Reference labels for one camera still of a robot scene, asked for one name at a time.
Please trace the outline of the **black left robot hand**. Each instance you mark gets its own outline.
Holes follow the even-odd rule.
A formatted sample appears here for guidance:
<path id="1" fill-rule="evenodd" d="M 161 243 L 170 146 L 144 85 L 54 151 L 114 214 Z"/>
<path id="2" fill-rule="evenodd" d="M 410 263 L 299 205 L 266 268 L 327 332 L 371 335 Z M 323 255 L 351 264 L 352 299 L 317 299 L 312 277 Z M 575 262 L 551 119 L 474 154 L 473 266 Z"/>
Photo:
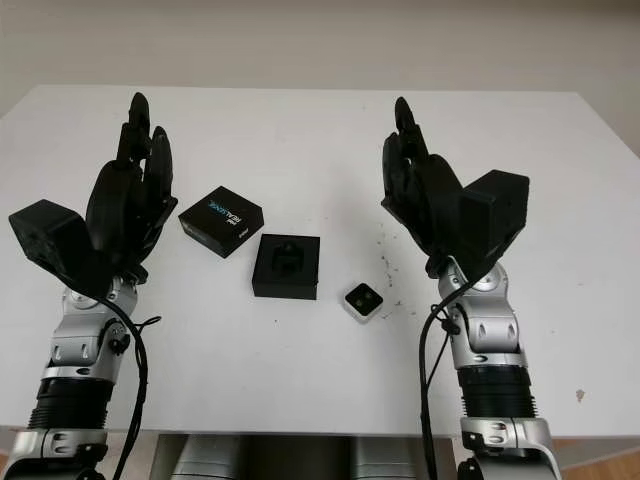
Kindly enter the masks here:
<path id="1" fill-rule="evenodd" d="M 93 247 L 118 276 L 136 284 L 142 266 L 177 206 L 172 195 L 173 159 L 166 131 L 151 127 L 149 103 L 134 94 L 122 124 L 116 158 L 99 172 L 86 209 Z"/>

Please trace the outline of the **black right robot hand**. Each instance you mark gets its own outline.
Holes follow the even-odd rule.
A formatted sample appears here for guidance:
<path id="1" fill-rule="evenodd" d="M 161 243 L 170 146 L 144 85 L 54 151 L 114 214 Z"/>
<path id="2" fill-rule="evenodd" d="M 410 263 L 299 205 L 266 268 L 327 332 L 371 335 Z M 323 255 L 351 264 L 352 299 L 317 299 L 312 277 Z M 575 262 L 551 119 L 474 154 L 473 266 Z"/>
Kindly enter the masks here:
<path id="1" fill-rule="evenodd" d="M 404 97 L 395 101 L 396 130 L 384 141 L 382 175 L 385 208 L 427 255 L 432 278 L 450 254 L 452 198 L 462 185 L 444 157 L 431 153 Z"/>

